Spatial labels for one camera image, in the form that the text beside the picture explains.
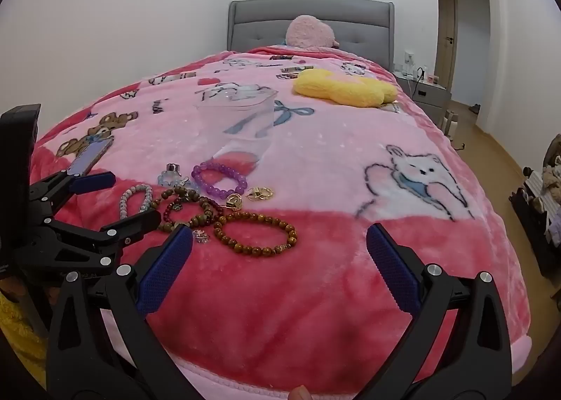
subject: pink blanket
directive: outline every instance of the pink blanket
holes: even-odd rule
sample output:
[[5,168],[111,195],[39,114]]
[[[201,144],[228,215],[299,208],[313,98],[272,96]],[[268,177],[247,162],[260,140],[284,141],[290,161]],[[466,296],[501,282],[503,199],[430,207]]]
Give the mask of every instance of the pink blanket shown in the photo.
[[[294,57],[270,60],[275,54]],[[365,232],[376,221],[425,263],[471,278],[492,273],[513,365],[520,368],[529,351],[526,289],[503,222],[473,172],[401,89],[398,113],[333,105],[293,94],[292,81],[277,75],[294,66],[363,74],[399,89],[392,74],[341,51],[224,52],[115,91],[61,122],[38,142],[32,180],[67,167],[88,142],[113,135],[96,167],[113,171],[116,186],[75,197],[59,213],[64,221],[99,229],[119,219],[121,194],[131,185],[161,191],[156,181],[167,163],[189,174],[209,159],[197,157],[194,141],[202,127],[194,104],[202,96],[277,91],[273,141],[263,158],[257,164],[228,160],[248,174],[250,187],[276,192],[270,201],[247,200],[245,209],[293,224],[298,245],[275,259],[255,259],[212,235],[210,243],[194,245],[161,309],[148,317],[195,386],[217,399],[275,396],[301,384],[321,394],[358,392],[410,320],[366,251]],[[224,180],[217,187],[229,185]],[[143,197],[130,198],[129,214]],[[176,219],[195,213],[195,206],[185,206]],[[270,227],[241,223],[228,226],[228,235],[251,246],[285,241]],[[147,235],[125,250],[123,262],[135,262],[164,239],[159,232]],[[420,377],[434,371],[453,318],[447,317]]]

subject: pink plush toy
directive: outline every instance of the pink plush toy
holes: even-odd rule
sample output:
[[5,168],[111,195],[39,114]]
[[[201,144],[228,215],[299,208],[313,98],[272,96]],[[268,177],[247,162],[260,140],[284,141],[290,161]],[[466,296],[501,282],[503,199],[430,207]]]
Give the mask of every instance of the pink plush toy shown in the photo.
[[301,15],[290,23],[286,45],[298,48],[339,47],[333,29],[311,15]]

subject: brown bead bracelet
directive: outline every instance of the brown bead bracelet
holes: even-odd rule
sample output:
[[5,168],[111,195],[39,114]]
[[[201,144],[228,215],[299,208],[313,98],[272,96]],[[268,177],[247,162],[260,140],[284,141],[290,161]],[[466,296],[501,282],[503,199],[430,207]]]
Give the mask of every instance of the brown bead bracelet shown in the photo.
[[[284,231],[288,233],[288,240],[286,245],[279,245],[274,248],[259,248],[259,247],[251,247],[245,246],[241,243],[238,243],[236,240],[228,237],[223,232],[224,226],[231,221],[238,221],[238,220],[245,220],[245,221],[252,221],[252,222],[261,222],[263,224],[270,224],[271,226],[280,227]],[[220,216],[218,221],[214,223],[214,235],[220,240],[224,245],[229,246],[234,250],[235,253],[239,254],[250,254],[254,257],[273,257],[277,254],[281,254],[283,251],[292,248],[298,242],[298,234],[294,229],[294,226],[291,224],[281,221],[279,218],[273,218],[271,216],[265,215],[258,215],[257,213],[249,213],[249,212],[238,212],[232,213],[228,216]]]
[[[158,227],[158,229],[163,230],[164,232],[172,232],[179,224],[184,224],[192,229],[196,227],[210,226],[212,223],[216,222],[218,218],[224,215],[224,210],[222,210],[217,202],[214,202],[212,199],[206,197],[201,197],[194,189],[186,189],[182,186],[176,186],[173,189],[164,191],[162,193],[162,198],[158,198],[150,202],[150,207],[158,208],[162,203],[162,199],[167,200],[172,196],[172,194],[177,195],[177,197],[166,207],[162,218],[164,222]],[[189,202],[197,202],[203,209],[204,213],[194,216],[187,222],[175,222],[169,217],[169,214],[173,210],[174,206]]]

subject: cable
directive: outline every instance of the cable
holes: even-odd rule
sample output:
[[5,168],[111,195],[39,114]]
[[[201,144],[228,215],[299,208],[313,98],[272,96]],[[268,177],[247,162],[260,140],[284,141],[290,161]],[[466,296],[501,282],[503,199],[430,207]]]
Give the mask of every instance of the cable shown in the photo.
[[419,82],[425,77],[425,70],[422,67],[419,67],[419,68],[417,68],[417,73],[419,73],[419,69],[422,72],[421,72],[421,76],[417,79],[417,84],[415,85],[415,91],[413,92],[413,94],[417,93],[417,88],[419,87]]
[[407,78],[407,76],[405,76],[407,80],[407,85],[409,86],[409,93],[411,94],[411,99],[417,93],[417,88],[419,87],[419,83],[425,76],[425,70],[422,67],[419,67],[419,69],[421,69],[422,73],[421,76],[417,79],[417,84],[415,85],[415,90],[413,92],[411,92],[411,81],[410,79]]

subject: gold clasp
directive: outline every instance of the gold clasp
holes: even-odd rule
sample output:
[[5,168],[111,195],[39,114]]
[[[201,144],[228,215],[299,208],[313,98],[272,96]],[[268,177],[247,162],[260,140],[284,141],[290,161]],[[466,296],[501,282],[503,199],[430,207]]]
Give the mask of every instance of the gold clasp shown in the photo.
[[275,193],[270,188],[251,188],[248,192],[248,199],[251,201],[267,201]]
[[226,199],[225,208],[228,208],[232,211],[239,211],[242,209],[243,206],[243,199],[242,196],[239,194],[233,193],[228,196]]

